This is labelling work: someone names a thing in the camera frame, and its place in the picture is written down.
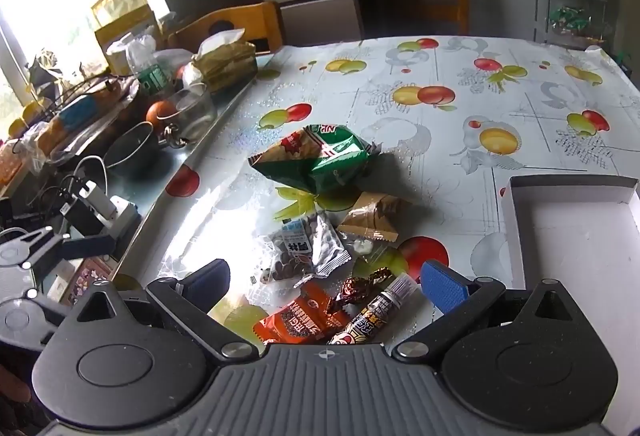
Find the brown cone snack stick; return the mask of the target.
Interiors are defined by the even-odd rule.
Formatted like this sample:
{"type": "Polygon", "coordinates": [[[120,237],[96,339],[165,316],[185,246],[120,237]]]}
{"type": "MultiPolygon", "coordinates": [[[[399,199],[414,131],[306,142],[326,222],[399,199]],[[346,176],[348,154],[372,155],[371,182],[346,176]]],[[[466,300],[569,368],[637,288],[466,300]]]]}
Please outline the brown cone snack stick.
{"type": "Polygon", "coordinates": [[[418,283],[409,274],[402,273],[352,318],[341,332],[336,333],[328,344],[359,345],[372,342],[418,289],[418,283]]]}

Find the brown foil candy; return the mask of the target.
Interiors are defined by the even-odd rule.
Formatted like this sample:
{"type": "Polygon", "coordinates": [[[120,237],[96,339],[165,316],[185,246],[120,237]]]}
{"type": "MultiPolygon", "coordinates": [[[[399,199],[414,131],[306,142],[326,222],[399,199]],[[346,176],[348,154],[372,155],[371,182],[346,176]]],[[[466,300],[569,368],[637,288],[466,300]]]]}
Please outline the brown foil candy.
{"type": "Polygon", "coordinates": [[[330,299],[326,312],[333,315],[347,305],[360,304],[370,297],[386,281],[393,277],[390,269],[383,267],[371,272],[366,278],[352,277],[344,281],[341,289],[330,299]]]}

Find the brown peanut snack packet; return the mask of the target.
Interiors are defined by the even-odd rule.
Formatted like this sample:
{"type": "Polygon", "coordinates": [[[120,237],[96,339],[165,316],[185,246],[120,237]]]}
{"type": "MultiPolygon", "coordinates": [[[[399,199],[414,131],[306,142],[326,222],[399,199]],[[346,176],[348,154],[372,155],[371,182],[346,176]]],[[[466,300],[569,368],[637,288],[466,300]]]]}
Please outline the brown peanut snack packet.
{"type": "Polygon", "coordinates": [[[398,196],[363,191],[337,231],[371,241],[395,243],[399,233],[393,219],[409,203],[398,196]]]}

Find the orange square snack packet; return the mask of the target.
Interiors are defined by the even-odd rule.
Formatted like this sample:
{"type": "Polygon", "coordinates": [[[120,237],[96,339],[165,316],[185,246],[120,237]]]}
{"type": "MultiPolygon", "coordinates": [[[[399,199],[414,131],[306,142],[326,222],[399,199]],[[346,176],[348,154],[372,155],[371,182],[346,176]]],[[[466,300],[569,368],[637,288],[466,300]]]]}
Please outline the orange square snack packet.
{"type": "Polygon", "coordinates": [[[290,304],[259,320],[254,334],[265,344],[324,343],[349,323],[343,310],[328,312],[330,299],[320,286],[308,282],[290,304]]]}

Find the clear sunflower seed packet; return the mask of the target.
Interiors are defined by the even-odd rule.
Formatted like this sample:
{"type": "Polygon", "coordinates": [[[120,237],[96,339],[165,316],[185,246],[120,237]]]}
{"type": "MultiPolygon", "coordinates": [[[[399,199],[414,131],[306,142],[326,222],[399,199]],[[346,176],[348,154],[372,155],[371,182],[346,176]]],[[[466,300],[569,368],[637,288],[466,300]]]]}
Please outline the clear sunflower seed packet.
{"type": "Polygon", "coordinates": [[[262,238],[255,277],[262,284],[296,279],[295,287],[326,279],[352,260],[323,211],[285,220],[279,230],[262,238]]]}

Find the green shrimp chips bag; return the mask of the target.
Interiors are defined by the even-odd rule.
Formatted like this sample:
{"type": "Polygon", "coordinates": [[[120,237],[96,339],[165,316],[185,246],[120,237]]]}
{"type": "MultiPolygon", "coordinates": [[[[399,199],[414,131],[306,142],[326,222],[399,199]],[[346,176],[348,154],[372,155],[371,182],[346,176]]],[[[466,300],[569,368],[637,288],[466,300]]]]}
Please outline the green shrimp chips bag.
{"type": "Polygon", "coordinates": [[[266,178],[311,194],[346,188],[380,153],[342,125],[308,125],[247,159],[266,178]]]}

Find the white power strip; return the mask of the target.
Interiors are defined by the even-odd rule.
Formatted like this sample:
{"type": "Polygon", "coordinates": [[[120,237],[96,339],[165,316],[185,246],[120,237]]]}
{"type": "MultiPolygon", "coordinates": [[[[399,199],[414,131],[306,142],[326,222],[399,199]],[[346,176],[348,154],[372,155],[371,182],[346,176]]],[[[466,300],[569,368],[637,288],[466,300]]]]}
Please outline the white power strip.
{"type": "Polygon", "coordinates": [[[92,180],[79,188],[77,204],[80,212],[74,227],[82,235],[108,234],[118,241],[136,229],[141,219],[134,203],[117,195],[107,196],[92,180]]]}

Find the bread loaf in bag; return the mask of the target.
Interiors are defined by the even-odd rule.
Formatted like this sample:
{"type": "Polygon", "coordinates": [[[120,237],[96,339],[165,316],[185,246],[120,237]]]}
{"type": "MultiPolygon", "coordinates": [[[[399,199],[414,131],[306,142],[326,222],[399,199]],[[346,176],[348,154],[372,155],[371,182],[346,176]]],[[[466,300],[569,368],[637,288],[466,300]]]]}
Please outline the bread loaf in bag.
{"type": "Polygon", "coordinates": [[[121,97],[122,84],[119,80],[102,81],[96,90],[78,96],[48,122],[37,138],[37,148],[48,156],[73,133],[78,133],[111,110],[121,97]]]}

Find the white cardboard box tray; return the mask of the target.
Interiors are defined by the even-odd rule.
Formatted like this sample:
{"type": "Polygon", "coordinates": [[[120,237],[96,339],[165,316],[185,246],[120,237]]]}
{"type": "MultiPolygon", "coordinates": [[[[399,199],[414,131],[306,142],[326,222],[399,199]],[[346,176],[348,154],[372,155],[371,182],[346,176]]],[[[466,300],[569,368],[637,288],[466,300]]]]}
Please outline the white cardboard box tray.
{"type": "Polygon", "coordinates": [[[502,210],[513,285],[563,283],[618,370],[604,424],[614,434],[630,434],[639,426],[638,180],[513,176],[502,210]]]}

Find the dark round bowl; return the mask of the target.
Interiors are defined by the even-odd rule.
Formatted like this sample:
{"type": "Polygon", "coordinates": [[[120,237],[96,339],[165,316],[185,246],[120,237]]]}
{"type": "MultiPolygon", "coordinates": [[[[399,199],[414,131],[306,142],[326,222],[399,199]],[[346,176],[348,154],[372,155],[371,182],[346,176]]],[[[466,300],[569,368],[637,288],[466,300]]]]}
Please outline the dark round bowl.
{"type": "Polygon", "coordinates": [[[104,155],[108,171],[119,177],[133,178],[154,163],[160,144],[149,122],[142,122],[120,136],[104,155]]]}

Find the fruit-pattern tablecloth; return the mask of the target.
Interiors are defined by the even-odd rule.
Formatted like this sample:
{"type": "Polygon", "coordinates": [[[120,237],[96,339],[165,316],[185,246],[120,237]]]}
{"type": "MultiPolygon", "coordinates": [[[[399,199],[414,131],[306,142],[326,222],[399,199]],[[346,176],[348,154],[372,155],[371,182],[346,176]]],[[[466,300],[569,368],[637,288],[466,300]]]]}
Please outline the fruit-pattern tablecloth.
{"type": "Polygon", "coordinates": [[[122,260],[141,284],[228,261],[214,318],[250,334],[293,297],[255,277],[262,238],[309,206],[341,220],[356,192],[293,191],[247,159],[308,125],[347,127],[380,154],[359,190],[409,203],[384,260],[418,272],[436,259],[512,283],[502,199],[513,176],[594,174],[639,182],[639,91],[598,48],[525,40],[383,38],[286,47],[187,157],[122,260]]]}

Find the plastic water bottle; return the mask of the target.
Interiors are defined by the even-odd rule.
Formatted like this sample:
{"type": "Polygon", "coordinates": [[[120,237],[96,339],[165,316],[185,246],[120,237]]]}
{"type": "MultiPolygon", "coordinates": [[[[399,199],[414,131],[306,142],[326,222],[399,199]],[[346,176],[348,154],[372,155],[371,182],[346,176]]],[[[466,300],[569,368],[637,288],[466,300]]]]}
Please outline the plastic water bottle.
{"type": "Polygon", "coordinates": [[[129,70],[139,81],[145,96],[157,96],[170,88],[170,79],[154,54],[156,41],[152,35],[139,35],[126,46],[129,70]]]}

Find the yellow paper bag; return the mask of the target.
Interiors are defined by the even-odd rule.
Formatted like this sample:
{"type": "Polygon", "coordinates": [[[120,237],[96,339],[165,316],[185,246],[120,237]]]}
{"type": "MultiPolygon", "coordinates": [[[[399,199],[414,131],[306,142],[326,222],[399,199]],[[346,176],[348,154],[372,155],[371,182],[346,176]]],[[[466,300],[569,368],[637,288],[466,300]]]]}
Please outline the yellow paper bag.
{"type": "Polygon", "coordinates": [[[96,20],[94,36],[114,74],[130,74],[126,36],[150,35],[160,42],[160,26],[148,0],[98,0],[91,12],[96,20]]]}

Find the green candies on shelf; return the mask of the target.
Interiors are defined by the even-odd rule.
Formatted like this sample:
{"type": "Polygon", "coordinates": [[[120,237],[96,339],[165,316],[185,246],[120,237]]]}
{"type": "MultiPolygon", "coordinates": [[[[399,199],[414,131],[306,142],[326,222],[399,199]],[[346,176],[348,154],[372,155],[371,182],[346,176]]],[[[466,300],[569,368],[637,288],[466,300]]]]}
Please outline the green candies on shelf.
{"type": "Polygon", "coordinates": [[[561,6],[549,15],[549,24],[560,34],[580,35],[590,26],[591,18],[582,8],[561,6]]]}

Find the clear acrylic shelf cart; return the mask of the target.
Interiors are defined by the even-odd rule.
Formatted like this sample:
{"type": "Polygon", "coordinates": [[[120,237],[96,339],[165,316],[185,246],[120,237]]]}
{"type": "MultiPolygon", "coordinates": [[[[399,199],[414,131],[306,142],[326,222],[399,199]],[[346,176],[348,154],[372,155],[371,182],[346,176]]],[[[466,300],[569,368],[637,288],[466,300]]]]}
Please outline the clear acrylic shelf cart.
{"type": "Polygon", "coordinates": [[[568,49],[605,47],[612,35],[608,0],[536,0],[533,40],[568,49]]]}

